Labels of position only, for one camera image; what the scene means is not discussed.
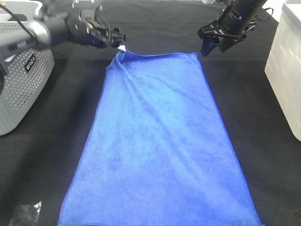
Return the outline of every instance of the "white plastic container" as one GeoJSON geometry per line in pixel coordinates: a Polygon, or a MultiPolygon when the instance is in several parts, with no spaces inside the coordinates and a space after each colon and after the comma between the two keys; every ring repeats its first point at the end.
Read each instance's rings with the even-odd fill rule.
{"type": "Polygon", "coordinates": [[[301,141],[301,0],[287,0],[265,73],[288,124],[301,141]]]}

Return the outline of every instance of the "perforated basket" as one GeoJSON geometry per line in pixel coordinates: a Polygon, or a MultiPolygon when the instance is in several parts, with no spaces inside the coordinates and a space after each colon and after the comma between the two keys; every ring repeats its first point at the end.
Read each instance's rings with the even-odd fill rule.
{"type": "MultiPolygon", "coordinates": [[[[42,6],[38,1],[29,0],[2,2],[5,2],[6,7],[13,13],[23,15],[28,21],[32,20],[33,16],[39,15],[42,6]]],[[[6,16],[1,10],[0,19],[6,16]]],[[[0,36],[2,33],[20,29],[17,22],[7,20],[0,22],[0,36]]],[[[30,49],[16,55],[9,62],[4,89],[0,94],[0,136],[11,132],[20,123],[45,86],[53,67],[54,59],[49,49],[43,51],[30,49]],[[25,65],[32,56],[35,57],[35,64],[27,71],[25,65]]]]}

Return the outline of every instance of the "plastic bag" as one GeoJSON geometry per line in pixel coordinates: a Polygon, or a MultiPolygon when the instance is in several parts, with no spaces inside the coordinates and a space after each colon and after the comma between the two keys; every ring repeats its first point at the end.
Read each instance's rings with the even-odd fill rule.
{"type": "Polygon", "coordinates": [[[18,205],[9,223],[9,226],[36,226],[42,202],[35,205],[18,205]]]}

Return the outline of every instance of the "blue towel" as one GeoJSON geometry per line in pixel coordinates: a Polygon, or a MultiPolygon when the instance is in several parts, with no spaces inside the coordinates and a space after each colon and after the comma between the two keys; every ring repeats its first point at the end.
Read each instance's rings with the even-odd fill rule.
{"type": "Polygon", "coordinates": [[[197,54],[119,52],[107,68],[59,218],[106,225],[262,225],[197,54]]]}

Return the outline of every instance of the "black tablecloth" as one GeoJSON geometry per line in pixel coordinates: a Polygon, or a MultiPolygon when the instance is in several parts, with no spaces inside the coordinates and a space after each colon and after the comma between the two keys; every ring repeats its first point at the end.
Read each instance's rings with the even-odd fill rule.
{"type": "MultiPolygon", "coordinates": [[[[57,1],[64,11],[70,0],[57,1]]],[[[127,34],[137,54],[198,52],[200,26],[223,4],[199,1],[104,1],[103,15],[127,34]]],[[[301,143],[292,135],[264,73],[276,31],[273,19],[222,54],[199,56],[229,132],[255,207],[267,226],[301,225],[301,143]]],[[[78,165],[115,49],[64,43],[41,95],[0,137],[0,225],[17,204],[42,201],[39,226],[54,226],[78,165]]]]}

